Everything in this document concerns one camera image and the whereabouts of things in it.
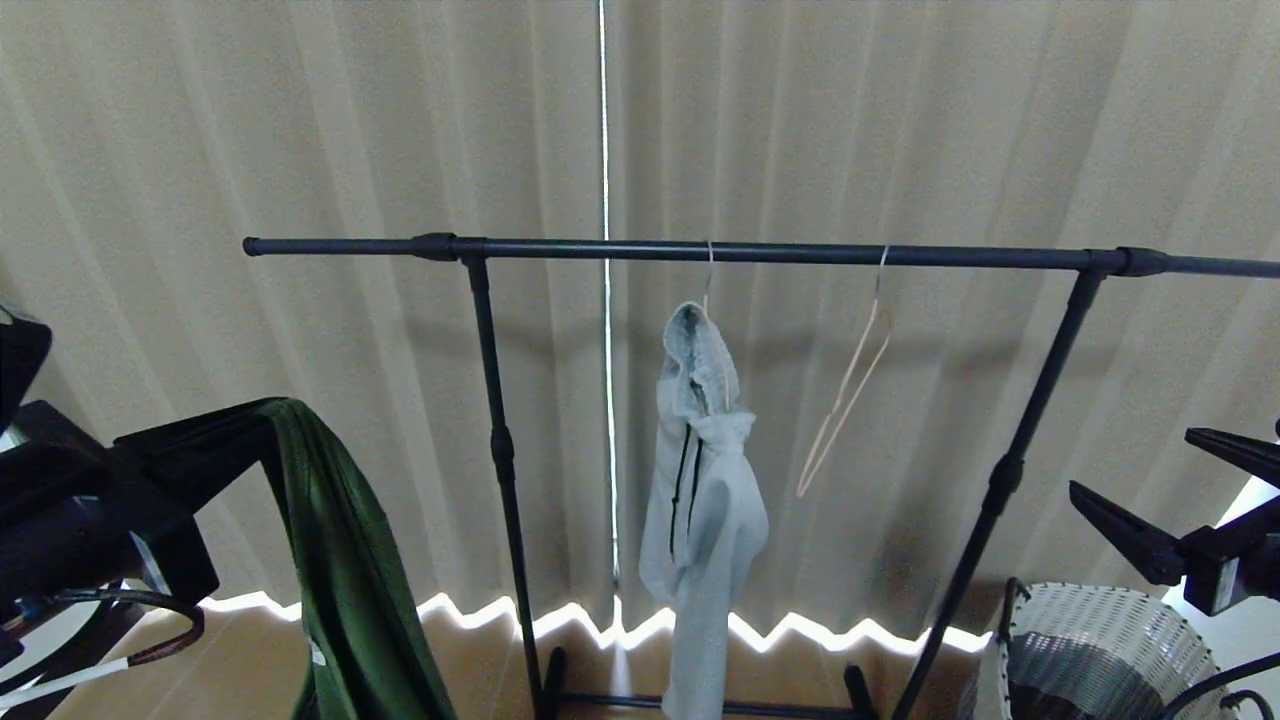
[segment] black metal clothes rack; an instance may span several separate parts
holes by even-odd
[[[511,546],[511,564],[516,582],[516,607],[524,637],[525,664],[529,671],[535,717],[538,720],[554,720],[559,705],[571,702],[659,707],[660,698],[652,696],[620,697],[566,691],[563,684],[567,656],[563,648],[556,648],[552,652],[545,683],[543,682],[534,638],[534,620],[529,606],[529,578],[525,569],[525,546],[516,497],[515,443],[511,430],[507,428],[503,409],[497,338],[489,300],[488,260],[490,258],[540,258],[705,261],[708,246],[701,242],[493,240],[457,237],[452,233],[429,233],[408,240],[261,240],[250,237],[244,240],[244,252],[251,256],[412,255],[435,261],[461,261],[467,268],[475,297],[489,414],[493,420],[490,450],[502,492],[503,518],[507,525],[507,541]],[[714,252],[716,260],[722,263],[877,265],[882,261],[884,247],[872,245],[716,243]],[[883,258],[883,263],[932,268],[1009,268],[1074,270],[1078,273],[1053,343],[1050,346],[1036,386],[1027,400],[1027,409],[1014,430],[1009,450],[991,471],[987,493],[982,501],[982,511],[969,534],[960,561],[956,564],[920,657],[897,706],[893,708],[892,720],[906,720],[920,694],[929,667],[937,657],[942,635],[951,625],[969,582],[973,579],[996,521],[1021,482],[1027,450],[1102,281],[1108,277],[1137,278],[1162,273],[1280,279],[1280,263],[1169,255],[1143,247],[1060,250],[938,246],[892,246],[887,256]],[[772,717],[876,720],[877,715],[872,707],[870,694],[856,666],[846,667],[845,684],[850,696],[850,708],[726,702],[724,712]]]

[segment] white and gray basket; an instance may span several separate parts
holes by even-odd
[[[960,705],[963,720],[1148,720],[1217,673],[1196,630],[1125,589],[1010,580],[1000,632]],[[1207,693],[1178,720],[1235,720]]]

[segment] curtain fold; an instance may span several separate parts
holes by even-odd
[[[613,237],[1280,254],[1272,4],[611,0],[604,19]],[[654,610],[635,559],[660,325],[701,296],[708,272],[613,265],[628,626]],[[924,629],[1073,281],[887,268],[893,338],[796,500],[876,275],[714,266],[710,315],[759,414],[748,456],[772,533],[737,609],[758,629],[791,611],[837,632],[863,618],[902,637]],[[1070,507],[1068,479],[1176,532],[1219,516],[1245,478],[1180,436],[1268,432],[1280,397],[1266,360],[1280,351],[1272,284],[1103,286],[963,625],[982,629],[1012,573],[1140,587]]]
[[[387,509],[419,600],[511,594],[471,293],[415,259],[239,238],[600,237],[594,8],[0,10],[4,291],[55,333],[38,393],[102,439],[305,400]],[[493,263],[534,607],[612,619],[603,274]],[[265,479],[200,515],[218,597],[297,600]]]

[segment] green garment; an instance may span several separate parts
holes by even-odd
[[[294,720],[456,720],[390,525],[337,436],[297,400],[257,407],[279,456],[262,461],[302,585],[311,669]]]

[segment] wooden floor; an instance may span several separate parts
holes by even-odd
[[[154,614],[116,652],[157,642],[182,625],[178,618]],[[531,717],[524,655],[509,619],[463,630],[448,615],[436,612],[426,618],[424,628],[458,717]],[[667,633],[630,652],[616,647],[602,651],[580,625],[568,624],[539,641],[544,669],[556,646],[568,652],[570,689],[660,694],[666,685],[671,648]],[[52,717],[284,719],[293,708],[307,661],[297,623],[257,609],[209,612],[205,638],[197,646],[78,688]],[[868,674],[877,708],[887,716],[913,659],[887,653],[870,641],[847,652],[829,653],[803,635],[788,634],[763,655],[731,635],[727,662],[726,692],[732,700],[838,707],[849,703],[842,680],[845,664],[858,662]],[[972,656],[945,650],[913,717],[952,717],[960,689],[975,664]],[[639,719],[662,714],[564,706],[561,717]]]

